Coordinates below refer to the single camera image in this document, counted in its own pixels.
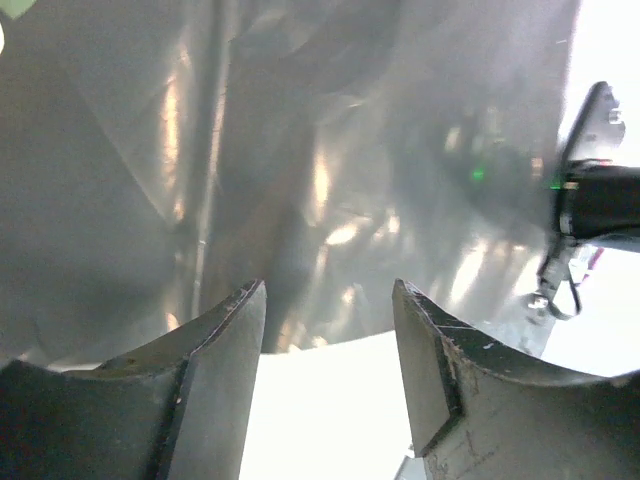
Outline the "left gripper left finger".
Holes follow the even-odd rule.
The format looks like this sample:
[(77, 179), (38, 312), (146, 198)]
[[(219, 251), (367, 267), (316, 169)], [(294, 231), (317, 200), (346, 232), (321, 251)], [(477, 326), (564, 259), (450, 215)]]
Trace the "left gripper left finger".
[(92, 370), (1, 364), (5, 479), (235, 479), (266, 317), (262, 281)]

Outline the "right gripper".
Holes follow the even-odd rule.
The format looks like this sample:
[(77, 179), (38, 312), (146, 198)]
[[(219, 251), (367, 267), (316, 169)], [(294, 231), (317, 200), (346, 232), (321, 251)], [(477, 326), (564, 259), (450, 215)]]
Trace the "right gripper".
[(639, 251), (639, 169), (615, 165), (605, 156), (620, 146), (625, 133), (612, 86), (593, 84), (559, 155), (550, 241), (537, 272), (537, 299), (557, 320), (582, 310), (570, 271), (580, 247)]

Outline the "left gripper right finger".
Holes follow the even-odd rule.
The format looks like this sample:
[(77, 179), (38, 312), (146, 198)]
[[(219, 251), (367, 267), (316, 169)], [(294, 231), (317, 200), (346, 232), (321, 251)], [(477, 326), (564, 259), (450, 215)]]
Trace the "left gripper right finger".
[(431, 479), (635, 479), (639, 376), (516, 350), (397, 280), (394, 327), (415, 455)]

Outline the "black wrapping paper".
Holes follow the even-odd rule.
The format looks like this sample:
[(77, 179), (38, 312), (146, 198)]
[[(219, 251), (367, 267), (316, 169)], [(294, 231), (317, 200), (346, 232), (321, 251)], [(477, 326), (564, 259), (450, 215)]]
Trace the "black wrapping paper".
[(532, 355), (576, 1), (1, 7), (1, 351), (96, 363), (267, 288), (262, 347), (396, 279)]

